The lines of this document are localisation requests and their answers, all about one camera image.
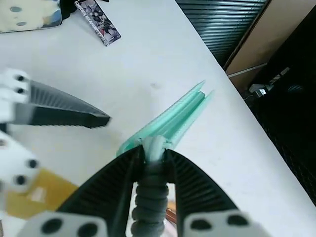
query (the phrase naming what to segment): mint green plastic part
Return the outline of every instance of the mint green plastic part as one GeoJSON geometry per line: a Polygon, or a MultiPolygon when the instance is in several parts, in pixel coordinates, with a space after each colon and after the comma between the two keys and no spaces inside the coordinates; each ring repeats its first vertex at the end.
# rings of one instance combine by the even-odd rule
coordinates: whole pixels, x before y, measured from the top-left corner
{"type": "Polygon", "coordinates": [[[174,149],[213,95],[213,91],[207,96],[200,91],[204,83],[205,81],[202,81],[197,84],[166,111],[131,136],[121,145],[117,156],[142,144],[146,137],[163,136],[166,139],[164,147],[174,149]]]}

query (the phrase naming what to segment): white tabletop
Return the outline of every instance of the white tabletop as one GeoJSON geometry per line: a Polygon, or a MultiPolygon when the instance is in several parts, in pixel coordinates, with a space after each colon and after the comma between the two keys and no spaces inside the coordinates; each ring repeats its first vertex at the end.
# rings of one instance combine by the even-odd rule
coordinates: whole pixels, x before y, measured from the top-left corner
{"type": "Polygon", "coordinates": [[[173,0],[101,7],[122,38],[105,47],[76,12],[55,29],[0,35],[0,69],[25,70],[113,117],[106,128],[26,127],[15,137],[80,185],[196,83],[215,95],[176,151],[274,237],[315,237],[316,209],[173,0]]]}

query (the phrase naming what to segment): cardboard box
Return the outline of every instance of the cardboard box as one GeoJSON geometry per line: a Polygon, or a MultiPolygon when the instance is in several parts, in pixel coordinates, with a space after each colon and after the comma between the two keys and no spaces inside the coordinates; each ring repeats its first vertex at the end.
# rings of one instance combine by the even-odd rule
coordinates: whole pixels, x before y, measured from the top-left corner
{"type": "MultiPolygon", "coordinates": [[[[240,50],[231,56],[226,73],[230,75],[267,63],[315,5],[316,0],[272,0],[243,40],[240,50]]],[[[230,79],[242,92],[258,71],[230,79]]]]}

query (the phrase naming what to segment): black plastic claw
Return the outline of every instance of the black plastic claw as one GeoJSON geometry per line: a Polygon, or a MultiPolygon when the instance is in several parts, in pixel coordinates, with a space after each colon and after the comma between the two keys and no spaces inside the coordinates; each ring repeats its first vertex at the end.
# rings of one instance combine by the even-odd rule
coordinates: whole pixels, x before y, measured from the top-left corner
{"type": "Polygon", "coordinates": [[[107,222],[109,237],[124,237],[133,183],[142,174],[144,158],[142,146],[117,157],[78,188],[58,211],[101,217],[107,222]]]}
{"type": "Polygon", "coordinates": [[[105,126],[110,120],[106,113],[83,100],[36,81],[30,83],[30,102],[16,104],[13,124],[94,128],[105,126]]]}
{"type": "MultiPolygon", "coordinates": [[[[144,167],[144,149],[138,146],[93,175],[58,211],[101,217],[107,222],[109,237],[124,237],[133,183],[143,181],[144,167]]],[[[163,172],[176,187],[179,237],[185,218],[192,213],[237,209],[207,174],[175,151],[164,152],[163,172]]]]}
{"type": "Polygon", "coordinates": [[[6,123],[0,123],[0,131],[4,133],[8,133],[7,124],[6,123]]]}
{"type": "Polygon", "coordinates": [[[224,191],[199,167],[172,150],[164,153],[168,183],[174,183],[178,236],[183,236],[185,218],[198,212],[237,209],[224,191]]]}

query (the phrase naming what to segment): trading card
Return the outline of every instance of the trading card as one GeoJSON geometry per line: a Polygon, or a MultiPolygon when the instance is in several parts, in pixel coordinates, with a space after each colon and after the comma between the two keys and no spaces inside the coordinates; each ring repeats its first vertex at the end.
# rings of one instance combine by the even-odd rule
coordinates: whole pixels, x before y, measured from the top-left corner
{"type": "Polygon", "coordinates": [[[121,37],[95,0],[79,0],[75,2],[75,5],[105,46],[110,45],[121,37]]]}

